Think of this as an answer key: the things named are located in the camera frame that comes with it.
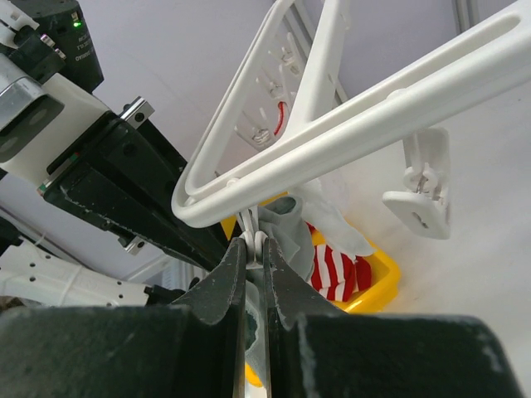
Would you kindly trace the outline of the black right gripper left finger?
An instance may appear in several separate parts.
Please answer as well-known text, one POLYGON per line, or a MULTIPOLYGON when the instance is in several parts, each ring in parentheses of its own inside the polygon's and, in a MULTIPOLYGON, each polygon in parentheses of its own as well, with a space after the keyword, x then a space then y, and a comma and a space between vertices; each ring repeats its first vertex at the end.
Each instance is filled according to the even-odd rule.
POLYGON ((246 261, 244 240, 233 239, 219 265, 175 302, 183 315, 175 397, 245 394, 246 261))

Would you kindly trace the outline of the grey sock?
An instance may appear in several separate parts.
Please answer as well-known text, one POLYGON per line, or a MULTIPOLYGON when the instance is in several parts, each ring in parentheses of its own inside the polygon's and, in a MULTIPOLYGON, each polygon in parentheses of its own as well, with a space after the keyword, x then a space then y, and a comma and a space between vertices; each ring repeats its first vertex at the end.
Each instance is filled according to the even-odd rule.
MULTIPOLYGON (((258 208, 259 227, 277 241, 287 264, 303 280, 308 280, 314 268, 314 247, 309 227, 302 218, 304 202, 287 195, 258 208)), ((260 381, 266 380, 265 321, 261 315, 260 293, 263 273, 246 273, 246 363, 260 381)))

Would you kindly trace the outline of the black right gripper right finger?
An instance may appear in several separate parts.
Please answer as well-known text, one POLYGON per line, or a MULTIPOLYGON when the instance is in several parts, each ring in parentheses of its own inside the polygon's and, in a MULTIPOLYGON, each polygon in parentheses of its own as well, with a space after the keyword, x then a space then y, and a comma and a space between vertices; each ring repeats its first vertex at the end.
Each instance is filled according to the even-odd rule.
POLYGON ((265 354, 270 397, 330 397, 328 366, 339 349, 343 313, 287 264, 280 245, 264 245, 265 354))

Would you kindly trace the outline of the white plastic clip hanger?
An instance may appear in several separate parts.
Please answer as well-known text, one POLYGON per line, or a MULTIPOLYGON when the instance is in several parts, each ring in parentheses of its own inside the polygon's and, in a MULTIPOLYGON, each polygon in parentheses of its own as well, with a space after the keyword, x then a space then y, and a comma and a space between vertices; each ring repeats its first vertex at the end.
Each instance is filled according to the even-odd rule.
POLYGON ((176 216, 215 224, 521 85, 530 78, 530 4, 517 1, 396 74, 332 106, 346 1, 324 4, 284 133, 232 170, 214 171, 290 2, 265 15, 177 183, 176 216))

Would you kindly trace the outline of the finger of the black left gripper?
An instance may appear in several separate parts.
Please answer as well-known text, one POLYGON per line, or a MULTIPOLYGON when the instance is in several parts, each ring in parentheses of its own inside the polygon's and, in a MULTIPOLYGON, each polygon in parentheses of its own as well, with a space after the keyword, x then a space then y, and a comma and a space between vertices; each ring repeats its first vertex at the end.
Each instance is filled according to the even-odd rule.
POLYGON ((227 250, 219 223, 194 228, 174 211, 177 183, 187 160, 151 121, 143 122, 124 144, 124 172, 139 190, 141 235, 171 256, 195 265, 218 265, 227 250))
POLYGON ((216 240, 210 231, 187 226, 169 214, 124 172, 110 163, 79 161, 60 177, 63 197, 165 253, 204 269, 216 266, 216 240))

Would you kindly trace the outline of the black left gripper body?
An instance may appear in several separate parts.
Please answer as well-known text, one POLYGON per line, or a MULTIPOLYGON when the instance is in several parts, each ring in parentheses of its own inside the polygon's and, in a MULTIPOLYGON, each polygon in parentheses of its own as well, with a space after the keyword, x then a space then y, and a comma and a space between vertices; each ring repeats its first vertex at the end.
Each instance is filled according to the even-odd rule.
POLYGON ((170 195, 187 161, 149 120, 138 97, 108 112, 71 144, 37 188, 41 195, 170 195))

